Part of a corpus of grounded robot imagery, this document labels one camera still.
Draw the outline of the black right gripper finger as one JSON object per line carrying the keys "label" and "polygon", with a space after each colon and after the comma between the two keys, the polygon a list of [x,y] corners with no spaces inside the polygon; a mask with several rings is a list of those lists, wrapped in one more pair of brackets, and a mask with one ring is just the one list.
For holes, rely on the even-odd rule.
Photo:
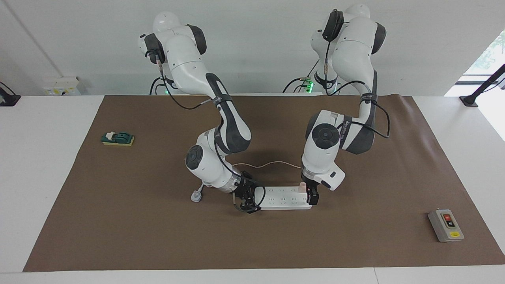
{"label": "black right gripper finger", "polygon": [[254,197],[242,198],[240,206],[238,207],[238,211],[245,212],[248,214],[258,212],[259,210],[261,210],[261,206],[260,206],[261,203],[262,203],[262,199],[260,199],[260,201],[256,202]]}
{"label": "black right gripper finger", "polygon": [[256,188],[258,186],[258,182],[247,171],[241,172],[241,178],[243,180],[242,185],[246,188]]}

